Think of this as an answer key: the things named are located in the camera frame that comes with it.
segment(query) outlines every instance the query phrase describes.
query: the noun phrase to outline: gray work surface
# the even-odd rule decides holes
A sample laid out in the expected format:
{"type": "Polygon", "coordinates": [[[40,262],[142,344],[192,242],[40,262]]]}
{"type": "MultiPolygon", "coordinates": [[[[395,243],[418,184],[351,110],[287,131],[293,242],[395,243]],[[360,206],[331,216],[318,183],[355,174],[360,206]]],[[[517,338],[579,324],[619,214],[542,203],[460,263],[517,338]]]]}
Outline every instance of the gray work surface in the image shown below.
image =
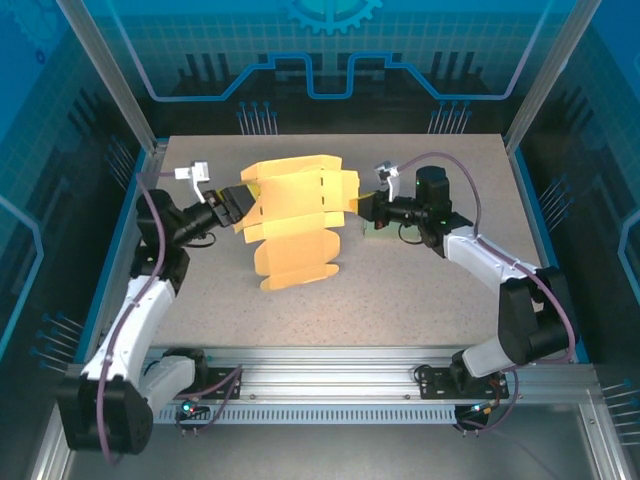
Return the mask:
{"type": "Polygon", "coordinates": [[[75,453],[67,480],[588,480],[579,415],[518,407],[500,435],[463,438],[452,426],[216,426],[181,438],[154,428],[145,451],[118,467],[75,453]],[[517,442],[553,471],[550,475],[517,442]]]}
{"type": "MultiPolygon", "coordinates": [[[[211,183],[238,183],[240,171],[263,160],[330,154],[360,175],[360,192],[381,188],[374,167],[402,164],[428,151],[458,157],[474,177],[482,200],[480,230],[519,258],[537,264],[531,232],[499,135],[301,135],[171,137],[163,171],[209,162],[211,183]]],[[[416,168],[402,175],[401,194],[413,196],[416,168]]],[[[475,219],[466,178],[444,159],[454,209],[475,219]]],[[[161,178],[179,208],[195,202],[186,182],[161,178]]],[[[460,266],[395,237],[365,239],[362,220],[346,214],[335,229],[340,272],[326,280],[265,293],[254,271],[258,243],[245,244],[231,229],[216,229],[217,244],[190,250],[180,295],[154,345],[193,346],[407,346],[475,344],[497,328],[497,298],[460,266]]]]}

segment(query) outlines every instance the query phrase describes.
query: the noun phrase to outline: aluminum frame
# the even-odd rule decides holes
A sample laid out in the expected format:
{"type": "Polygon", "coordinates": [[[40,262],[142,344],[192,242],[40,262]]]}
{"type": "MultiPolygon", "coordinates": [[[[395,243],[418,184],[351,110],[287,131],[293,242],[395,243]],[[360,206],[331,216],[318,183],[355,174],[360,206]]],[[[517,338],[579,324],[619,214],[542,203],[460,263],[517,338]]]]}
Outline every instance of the aluminum frame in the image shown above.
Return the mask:
{"type": "Polygon", "coordinates": [[[62,429],[62,418],[56,405],[51,413],[47,430],[42,439],[31,480],[62,479],[71,450],[67,446],[62,429]]]}
{"type": "Polygon", "coordinates": [[[631,471],[607,405],[602,401],[583,403],[580,414],[600,478],[637,478],[631,471]]]}
{"type": "Polygon", "coordinates": [[[562,26],[551,51],[547,55],[540,72],[516,113],[509,131],[505,135],[507,154],[512,154],[520,145],[529,127],[533,123],[542,104],[547,99],[556,80],[564,70],[569,57],[578,45],[584,31],[591,23],[593,15],[602,0],[576,0],[567,21],[562,26]]]}
{"type": "Polygon", "coordinates": [[[136,139],[146,152],[154,153],[156,137],[84,2],[56,1],[136,139]]]}
{"type": "MultiPolygon", "coordinates": [[[[211,366],[243,365],[236,402],[473,405],[477,400],[421,400],[413,378],[417,366],[448,367],[451,356],[464,348],[213,348],[205,353],[211,366]]],[[[150,349],[147,360],[161,358],[165,350],[150,349]]],[[[520,404],[604,402],[592,365],[532,365],[519,376],[520,404]]],[[[512,378],[507,383],[513,391],[512,378]]]]}

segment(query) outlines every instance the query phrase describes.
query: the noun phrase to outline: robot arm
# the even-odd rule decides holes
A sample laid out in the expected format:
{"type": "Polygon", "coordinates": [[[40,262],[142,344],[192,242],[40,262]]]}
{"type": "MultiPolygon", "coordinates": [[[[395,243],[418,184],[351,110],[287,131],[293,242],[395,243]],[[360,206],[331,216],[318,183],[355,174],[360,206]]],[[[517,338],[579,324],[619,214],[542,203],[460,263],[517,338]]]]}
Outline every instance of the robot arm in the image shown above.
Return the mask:
{"type": "Polygon", "coordinates": [[[568,347],[567,329],[558,312],[536,284],[514,265],[520,264],[550,288],[577,336],[568,288],[558,269],[541,269],[521,262],[478,236],[468,219],[452,211],[449,180],[443,168],[428,166],[416,172],[415,198],[397,196],[397,169],[390,164],[383,164],[376,171],[389,189],[361,197],[358,215],[373,222],[376,229],[391,222],[416,225],[425,246],[469,271],[499,297],[498,335],[458,352],[452,359],[450,373],[461,393],[496,372],[568,347]]]}
{"type": "Polygon", "coordinates": [[[99,450],[96,398],[107,345],[121,326],[112,352],[104,394],[104,423],[111,450],[140,453],[151,435],[153,417],[181,391],[206,387],[207,362],[204,352],[173,349],[141,378],[147,350],[158,325],[178,295],[189,266],[183,247],[202,238],[214,227],[240,221],[255,204],[258,191],[247,185],[202,192],[202,201],[179,210],[169,194],[151,190],[165,237],[162,268],[137,305],[133,300],[144,288],[158,259],[158,228],[144,198],[136,205],[138,228],[144,245],[135,253],[126,298],[98,352],[81,372],[69,370],[57,392],[67,444],[72,450],[99,450]]]}

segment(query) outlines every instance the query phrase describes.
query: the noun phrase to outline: purple cable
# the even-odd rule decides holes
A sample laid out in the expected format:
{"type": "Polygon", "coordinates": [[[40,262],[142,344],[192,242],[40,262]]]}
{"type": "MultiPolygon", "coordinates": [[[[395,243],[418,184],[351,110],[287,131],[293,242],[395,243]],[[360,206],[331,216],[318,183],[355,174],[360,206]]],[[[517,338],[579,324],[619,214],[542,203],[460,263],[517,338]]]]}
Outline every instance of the purple cable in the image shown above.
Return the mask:
{"type": "Polygon", "coordinates": [[[202,390],[201,392],[181,393],[180,395],[177,395],[176,398],[188,399],[193,397],[204,397],[205,395],[208,395],[211,392],[215,392],[220,387],[223,387],[229,380],[231,380],[232,378],[235,378],[237,375],[240,375],[241,372],[242,372],[242,365],[238,365],[233,371],[229,372],[229,374],[226,377],[224,377],[222,380],[220,380],[220,382],[216,383],[214,386],[208,387],[205,390],[202,390]]]}
{"type": "Polygon", "coordinates": [[[153,204],[153,199],[149,194],[149,191],[144,185],[142,181],[142,175],[140,173],[136,174],[136,181],[138,182],[138,186],[147,201],[147,205],[149,206],[149,210],[151,211],[151,216],[153,217],[153,221],[156,224],[156,228],[158,229],[158,240],[159,240],[159,248],[158,248],[158,258],[156,261],[156,266],[151,272],[149,279],[143,285],[140,292],[135,296],[133,301],[127,306],[122,317],[118,324],[116,325],[111,338],[109,339],[109,343],[107,344],[107,351],[105,353],[105,359],[102,363],[102,371],[100,372],[100,379],[98,381],[98,394],[96,398],[96,422],[98,427],[98,437],[100,439],[100,448],[102,450],[102,454],[104,455],[105,460],[110,465],[116,465],[122,457],[115,459],[111,453],[111,449],[109,448],[109,441],[107,439],[107,432],[104,424],[104,391],[107,383],[107,375],[109,373],[109,367],[113,363],[113,350],[116,345],[116,341],[118,340],[118,335],[120,335],[120,331],[124,327],[127,318],[135,308],[135,306],[140,302],[145,293],[149,290],[154,280],[157,278],[160,273],[160,269],[164,263],[164,255],[165,255],[165,237],[164,237],[164,229],[162,228],[162,222],[160,220],[160,215],[158,214],[158,210],[156,206],[153,204]]]}
{"type": "Polygon", "coordinates": [[[564,325],[567,331],[567,337],[569,339],[569,348],[567,349],[567,353],[561,358],[554,358],[551,360],[544,360],[544,359],[538,360],[538,363],[550,364],[550,363],[566,363],[570,361],[573,358],[576,351],[576,336],[573,332],[573,326],[569,321],[569,316],[567,315],[567,312],[565,312],[564,308],[562,307],[562,305],[560,304],[556,296],[553,294],[553,292],[544,284],[542,280],[536,277],[533,272],[529,271],[527,268],[520,265],[514,258],[504,255],[502,252],[496,250],[487,242],[485,242],[482,239],[482,237],[479,236],[480,220],[482,218],[482,203],[480,202],[480,195],[478,193],[478,188],[476,187],[476,184],[473,181],[473,177],[469,173],[469,170],[467,170],[467,168],[462,164],[462,162],[457,158],[455,158],[453,155],[449,155],[448,153],[427,152],[417,156],[416,158],[409,160],[407,163],[398,167],[398,173],[402,172],[403,170],[410,167],[411,165],[414,165],[420,160],[424,160],[431,157],[441,157],[453,162],[460,170],[462,170],[462,173],[464,173],[464,176],[467,177],[469,186],[471,186],[471,190],[473,191],[473,196],[476,199],[476,221],[474,222],[474,225],[473,225],[473,236],[476,237],[476,241],[478,242],[478,244],[481,245],[489,253],[513,265],[515,269],[517,269],[518,271],[524,273],[527,277],[529,277],[538,286],[538,288],[542,290],[542,292],[545,294],[545,296],[549,299],[553,307],[558,312],[558,316],[560,317],[560,320],[562,321],[562,324],[564,325]]]}
{"type": "Polygon", "coordinates": [[[201,432],[204,432],[205,430],[208,430],[209,428],[211,428],[211,426],[214,423],[216,423],[218,421],[218,419],[222,415],[222,411],[224,410],[224,407],[226,407],[227,403],[229,403],[229,399],[231,398],[231,393],[233,393],[233,389],[236,386],[236,382],[238,381],[238,378],[240,378],[240,374],[242,373],[242,366],[238,366],[238,368],[236,368],[236,370],[234,370],[234,372],[236,372],[236,374],[233,376],[233,380],[231,381],[231,385],[229,386],[229,390],[227,390],[227,394],[224,396],[224,400],[222,401],[222,404],[220,405],[220,408],[218,408],[218,411],[213,416],[213,418],[209,421],[209,423],[207,423],[206,425],[204,425],[200,429],[201,432]]]}
{"type": "Polygon", "coordinates": [[[533,272],[529,271],[529,269],[520,265],[520,263],[516,262],[513,258],[510,258],[507,255],[504,255],[502,252],[493,248],[491,245],[485,242],[481,236],[477,236],[476,241],[489,253],[492,253],[493,255],[500,258],[501,260],[512,264],[516,270],[519,270],[520,272],[524,273],[527,277],[529,277],[538,286],[538,288],[542,290],[542,292],[545,294],[545,296],[549,299],[549,301],[553,305],[553,308],[555,308],[556,311],[558,312],[558,315],[560,316],[560,320],[562,321],[564,328],[567,331],[567,337],[569,339],[569,348],[567,349],[567,353],[560,358],[554,358],[550,360],[541,359],[541,360],[538,360],[537,362],[541,364],[550,364],[550,363],[566,363],[570,361],[573,358],[573,355],[575,354],[575,351],[576,351],[576,336],[573,333],[573,326],[569,321],[567,312],[564,311],[564,308],[562,308],[562,305],[560,305],[560,302],[558,301],[556,296],[553,294],[553,292],[549,289],[549,287],[547,287],[544,284],[542,280],[540,280],[537,276],[535,276],[533,272]]]}

